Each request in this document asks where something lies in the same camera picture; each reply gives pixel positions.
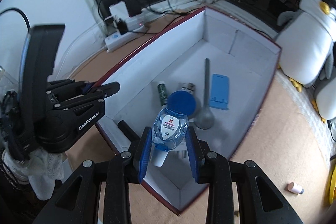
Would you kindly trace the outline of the white gloved hand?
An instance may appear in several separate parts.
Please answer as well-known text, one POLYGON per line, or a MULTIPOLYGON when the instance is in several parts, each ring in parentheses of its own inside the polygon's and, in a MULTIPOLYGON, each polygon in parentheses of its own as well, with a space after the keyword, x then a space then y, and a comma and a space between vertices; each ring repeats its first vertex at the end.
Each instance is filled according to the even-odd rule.
POLYGON ((1 152, 1 169, 7 181, 15 188, 30 186, 39 200, 52 197, 57 180, 64 178, 64 153, 49 153, 38 148, 29 154, 29 159, 13 159, 7 149, 1 152))

